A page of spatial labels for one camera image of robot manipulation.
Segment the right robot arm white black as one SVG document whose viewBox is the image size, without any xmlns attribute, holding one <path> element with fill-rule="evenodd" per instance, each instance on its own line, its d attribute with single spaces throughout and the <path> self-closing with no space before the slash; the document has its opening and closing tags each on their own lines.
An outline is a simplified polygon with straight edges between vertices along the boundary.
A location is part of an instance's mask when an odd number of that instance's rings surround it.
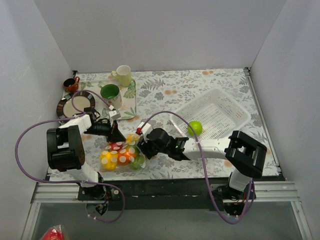
<svg viewBox="0 0 320 240">
<path fill-rule="evenodd" d="M 188 137 L 172 137 L 162 128 L 140 134 L 137 147 L 151 159 L 158 153 L 175 161 L 222 159 L 229 161 L 235 170 L 230 174 L 227 186 L 216 192 L 223 197 L 237 199 L 245 192 L 252 179 L 261 178 L 267 147 L 246 133 L 234 130 L 229 137 L 196 141 Z"/>
</svg>

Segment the clear zip top bag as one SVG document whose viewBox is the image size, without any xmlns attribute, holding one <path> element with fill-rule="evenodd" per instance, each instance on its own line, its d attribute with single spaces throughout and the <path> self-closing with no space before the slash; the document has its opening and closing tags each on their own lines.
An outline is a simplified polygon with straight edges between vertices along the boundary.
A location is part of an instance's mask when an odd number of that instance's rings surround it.
<svg viewBox="0 0 320 240">
<path fill-rule="evenodd" d="M 127 134 L 124 142 L 109 142 L 100 153 L 102 172 L 138 171 L 146 167 L 146 158 L 138 148 L 140 136 Z"/>
</svg>

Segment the green fake apple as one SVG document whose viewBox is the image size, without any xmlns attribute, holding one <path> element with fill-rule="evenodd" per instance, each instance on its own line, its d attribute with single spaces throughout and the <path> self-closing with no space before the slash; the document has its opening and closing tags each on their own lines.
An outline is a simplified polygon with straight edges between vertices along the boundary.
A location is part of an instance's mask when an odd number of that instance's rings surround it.
<svg viewBox="0 0 320 240">
<path fill-rule="evenodd" d="M 199 121 L 190 121 L 189 125 L 193 128 L 197 136 L 203 132 L 203 126 Z M 194 136 L 193 130 L 189 126 L 187 127 L 188 134 L 192 137 Z"/>
</svg>

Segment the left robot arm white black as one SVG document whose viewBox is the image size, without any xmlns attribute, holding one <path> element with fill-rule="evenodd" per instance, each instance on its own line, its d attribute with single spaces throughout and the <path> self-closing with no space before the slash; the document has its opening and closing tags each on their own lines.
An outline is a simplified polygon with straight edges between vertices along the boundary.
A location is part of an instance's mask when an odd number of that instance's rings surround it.
<svg viewBox="0 0 320 240">
<path fill-rule="evenodd" d="M 47 160 L 52 170 L 68 173 L 86 195 L 101 200 L 106 196 L 107 190 L 101 184 L 101 174 L 86 163 L 81 135 L 105 136 L 108 143 L 124 142 L 125 137 L 115 120 L 97 119 L 98 112 L 92 107 L 86 107 L 84 112 L 84 116 L 47 130 Z"/>
</svg>

